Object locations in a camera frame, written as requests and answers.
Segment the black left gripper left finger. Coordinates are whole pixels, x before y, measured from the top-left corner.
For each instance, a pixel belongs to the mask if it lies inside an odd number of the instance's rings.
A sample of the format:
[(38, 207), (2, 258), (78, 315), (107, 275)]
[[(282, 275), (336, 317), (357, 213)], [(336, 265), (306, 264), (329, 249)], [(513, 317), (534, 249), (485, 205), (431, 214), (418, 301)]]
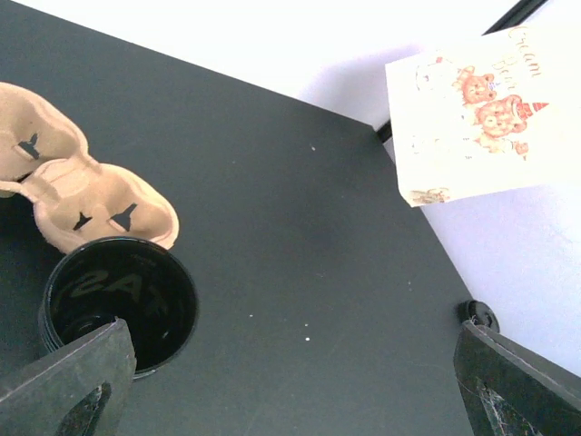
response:
[(136, 358), (117, 319), (1, 379), (3, 435), (114, 435)]

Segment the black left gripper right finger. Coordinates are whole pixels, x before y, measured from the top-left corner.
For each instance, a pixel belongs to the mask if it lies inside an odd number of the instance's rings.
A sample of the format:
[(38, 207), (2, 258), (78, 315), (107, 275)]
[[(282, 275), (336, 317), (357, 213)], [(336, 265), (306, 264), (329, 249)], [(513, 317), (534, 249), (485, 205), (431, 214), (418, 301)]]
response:
[(462, 324), (454, 369), (475, 435), (580, 433), (580, 378), (488, 327)]

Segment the black plastic cup lid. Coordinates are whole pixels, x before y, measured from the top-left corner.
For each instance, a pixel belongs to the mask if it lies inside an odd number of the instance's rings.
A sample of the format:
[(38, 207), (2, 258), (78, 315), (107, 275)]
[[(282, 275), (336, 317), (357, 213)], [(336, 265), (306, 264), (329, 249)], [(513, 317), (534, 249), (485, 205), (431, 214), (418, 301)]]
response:
[(40, 342), (55, 352), (105, 324), (126, 322), (140, 380), (174, 360), (199, 318), (194, 281), (161, 246), (105, 237), (68, 253), (51, 272), (38, 310)]

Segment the brown pulp two-cup carrier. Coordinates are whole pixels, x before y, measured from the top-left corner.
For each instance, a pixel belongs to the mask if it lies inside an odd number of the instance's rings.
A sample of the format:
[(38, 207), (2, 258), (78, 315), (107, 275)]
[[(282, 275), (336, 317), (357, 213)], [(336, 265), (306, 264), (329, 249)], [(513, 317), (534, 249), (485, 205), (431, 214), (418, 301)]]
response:
[(33, 205), (42, 236), (62, 253), (114, 236), (165, 249), (179, 234), (173, 206), (144, 179), (88, 152), (82, 130), (42, 96), (1, 85), (1, 195)]

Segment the cream bear-print paper bag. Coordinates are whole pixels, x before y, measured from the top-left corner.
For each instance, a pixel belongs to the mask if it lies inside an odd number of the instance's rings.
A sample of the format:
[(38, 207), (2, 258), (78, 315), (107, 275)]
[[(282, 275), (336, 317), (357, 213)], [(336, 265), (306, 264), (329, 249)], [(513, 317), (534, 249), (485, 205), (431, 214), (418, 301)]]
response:
[(580, 179), (580, 32), (518, 25), (385, 67), (411, 206)]

